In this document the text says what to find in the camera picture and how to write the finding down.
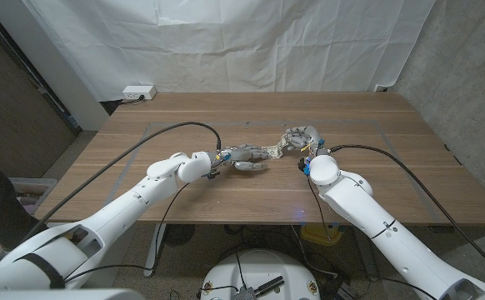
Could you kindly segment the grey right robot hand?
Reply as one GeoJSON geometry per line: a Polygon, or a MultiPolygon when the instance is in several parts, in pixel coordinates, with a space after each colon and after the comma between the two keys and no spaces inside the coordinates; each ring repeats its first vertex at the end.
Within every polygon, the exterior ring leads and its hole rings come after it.
{"type": "Polygon", "coordinates": [[[292,127],[286,131],[287,150],[309,148],[313,156],[328,155],[323,139],[313,126],[292,127]]]}

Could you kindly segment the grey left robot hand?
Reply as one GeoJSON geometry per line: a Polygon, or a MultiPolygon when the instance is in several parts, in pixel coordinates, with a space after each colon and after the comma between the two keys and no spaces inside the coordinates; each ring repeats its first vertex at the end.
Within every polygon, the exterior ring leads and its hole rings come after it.
{"type": "Polygon", "coordinates": [[[216,152],[209,152],[211,170],[221,166],[232,165],[238,171],[259,171],[268,167],[263,160],[270,158],[269,153],[261,147],[252,144],[242,144],[236,147],[225,147],[216,152]]]}

